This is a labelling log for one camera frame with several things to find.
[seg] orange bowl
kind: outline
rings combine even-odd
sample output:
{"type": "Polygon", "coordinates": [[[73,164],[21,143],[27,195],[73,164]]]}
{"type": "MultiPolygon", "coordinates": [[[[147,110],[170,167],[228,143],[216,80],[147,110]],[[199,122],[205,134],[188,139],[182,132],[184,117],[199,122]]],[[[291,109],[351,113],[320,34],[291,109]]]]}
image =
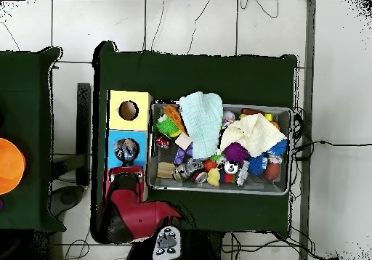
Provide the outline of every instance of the orange bowl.
{"type": "Polygon", "coordinates": [[[0,195],[16,188],[24,171],[24,155],[9,140],[0,138],[0,195]]]}

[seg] green table mat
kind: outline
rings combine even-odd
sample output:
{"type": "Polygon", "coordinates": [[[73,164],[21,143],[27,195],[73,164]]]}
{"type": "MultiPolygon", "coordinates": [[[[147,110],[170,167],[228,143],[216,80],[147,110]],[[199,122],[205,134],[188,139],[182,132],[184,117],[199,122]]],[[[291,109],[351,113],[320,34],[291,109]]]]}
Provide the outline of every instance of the green table mat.
{"type": "MultiPolygon", "coordinates": [[[[105,154],[106,91],[149,92],[154,99],[176,100],[190,92],[218,94],[223,103],[293,106],[296,57],[172,55],[116,52],[102,42],[96,56],[94,90],[99,89],[97,202],[102,200],[105,154]]],[[[288,194],[242,195],[149,190],[148,200],[167,200],[184,207],[198,229],[272,230],[282,237],[288,227],[288,194]]]]}
{"type": "Polygon", "coordinates": [[[0,229],[65,230],[48,209],[52,144],[49,70],[59,48],[39,53],[0,52],[0,137],[13,142],[26,159],[21,183],[0,195],[0,229]]]}

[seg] red ball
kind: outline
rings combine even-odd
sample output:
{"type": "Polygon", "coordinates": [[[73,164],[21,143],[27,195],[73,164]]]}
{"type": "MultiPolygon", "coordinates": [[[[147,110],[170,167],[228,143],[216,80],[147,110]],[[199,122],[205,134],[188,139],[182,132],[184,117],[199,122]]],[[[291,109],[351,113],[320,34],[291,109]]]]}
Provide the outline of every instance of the red ball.
{"type": "Polygon", "coordinates": [[[268,163],[267,168],[264,170],[264,178],[268,181],[273,181],[278,178],[280,173],[280,165],[268,163]]]}
{"type": "Polygon", "coordinates": [[[217,163],[213,162],[210,158],[204,162],[204,168],[206,171],[210,171],[212,168],[216,168],[217,163]]]}

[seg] yellow cloth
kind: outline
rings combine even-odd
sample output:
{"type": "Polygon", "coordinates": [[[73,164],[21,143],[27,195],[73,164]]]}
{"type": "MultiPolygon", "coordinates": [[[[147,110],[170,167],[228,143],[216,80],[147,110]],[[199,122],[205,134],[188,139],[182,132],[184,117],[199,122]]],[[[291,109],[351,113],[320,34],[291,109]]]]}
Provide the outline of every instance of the yellow cloth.
{"type": "Polygon", "coordinates": [[[226,128],[217,155],[233,142],[238,142],[255,158],[285,138],[262,114],[247,115],[226,128]]]}

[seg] white remote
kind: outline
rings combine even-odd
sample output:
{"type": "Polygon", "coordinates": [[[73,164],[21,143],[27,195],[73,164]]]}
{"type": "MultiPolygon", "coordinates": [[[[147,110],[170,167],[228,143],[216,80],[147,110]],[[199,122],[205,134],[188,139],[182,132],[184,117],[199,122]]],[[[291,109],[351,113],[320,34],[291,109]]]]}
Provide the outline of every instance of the white remote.
{"type": "Polygon", "coordinates": [[[166,226],[158,234],[153,260],[177,260],[181,258],[181,233],[176,227],[166,226]]]}

